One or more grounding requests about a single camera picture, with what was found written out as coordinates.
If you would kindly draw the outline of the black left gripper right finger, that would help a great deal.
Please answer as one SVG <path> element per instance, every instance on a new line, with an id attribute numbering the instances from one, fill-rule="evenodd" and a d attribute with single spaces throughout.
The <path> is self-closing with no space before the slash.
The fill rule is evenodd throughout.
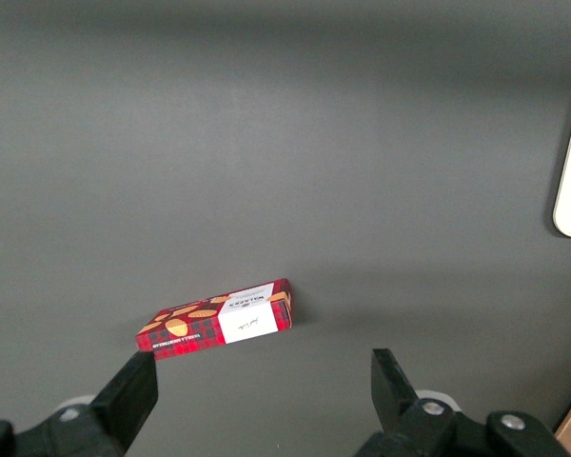
<path id="1" fill-rule="evenodd" d="M 371 398 L 382 426 L 358 456 L 567 456 L 553 432 L 534 416 L 491 412 L 477 423 L 437 397 L 421 397 L 393 353 L 371 356 Z"/>

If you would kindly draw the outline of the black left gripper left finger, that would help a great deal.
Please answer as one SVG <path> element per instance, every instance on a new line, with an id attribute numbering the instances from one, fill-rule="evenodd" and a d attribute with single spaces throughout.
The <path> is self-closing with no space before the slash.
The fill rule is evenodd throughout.
<path id="1" fill-rule="evenodd" d="M 123 456 L 157 400 L 154 355 L 136 352 L 88 404 L 61 407 L 21 432 L 0 420 L 0 456 Z"/>

